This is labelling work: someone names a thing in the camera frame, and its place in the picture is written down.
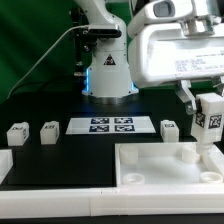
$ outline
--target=black surface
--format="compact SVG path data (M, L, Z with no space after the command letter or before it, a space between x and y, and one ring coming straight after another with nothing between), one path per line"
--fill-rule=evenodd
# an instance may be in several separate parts
M157 134L66 136L72 117L150 116ZM181 141L190 137L191 116L174 90L141 92L137 101L121 105L83 102L72 93L22 93L0 105L0 149L6 149L6 132L15 122L30 124L30 137L13 149L14 167L0 190L63 189L116 186L115 143L160 142L161 120L175 120ZM47 121L60 122L56 145L41 146L40 129ZM218 143L223 148L223 141ZM113 216L63 219L0 220L0 223L223 223L218 215Z

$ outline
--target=white cube with black marking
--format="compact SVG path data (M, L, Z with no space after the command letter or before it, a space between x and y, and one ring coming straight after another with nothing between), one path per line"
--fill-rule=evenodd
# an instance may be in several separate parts
M40 140L42 145L56 144L59 137L59 122L46 122L40 131Z
M22 146L29 137L29 124L27 122L15 123L7 131L8 146Z
M179 142L179 128L174 121L161 121L160 134L164 142Z
M216 93L196 96L201 102L202 112L193 117L191 135L198 143L208 144L220 141L224 122L224 98Z

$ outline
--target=sticker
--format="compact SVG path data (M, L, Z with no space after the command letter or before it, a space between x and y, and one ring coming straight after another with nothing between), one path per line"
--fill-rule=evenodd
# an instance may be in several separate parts
M26 139L26 129L23 129L23 138Z
M89 132L109 132L109 125L90 126Z
M115 124L130 124L133 123L133 119L129 117L120 117L120 118L114 118Z
M174 128L175 126L174 126L174 124L165 124L165 127L166 128Z
M44 128L45 128L45 129L54 129L55 126L54 126L54 125L46 125Z
M224 47L177 49L171 42L157 41L148 54L148 73L155 79L158 77L159 81L161 76L169 77L171 74L176 79L224 74Z
M211 116L209 120L208 129L220 128L222 122L222 115Z
M197 113L195 123L203 128L205 126L205 115L202 113Z
M134 125L115 125L116 132L130 132L135 131Z
M92 118L91 124L109 124L109 118Z
M104 65L116 65L111 54L109 54L107 60L104 62Z
M72 118L66 134L155 133L148 116Z

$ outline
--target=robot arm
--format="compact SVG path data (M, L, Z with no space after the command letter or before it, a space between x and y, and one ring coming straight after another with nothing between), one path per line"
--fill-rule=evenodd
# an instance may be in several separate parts
M143 1L130 2L137 7ZM215 80L219 87L223 86L219 77L224 75L224 24L220 24L217 2L144 3L128 26L133 38L128 51L132 80L139 88L176 84L187 113L194 114L197 105L188 90L191 81Z

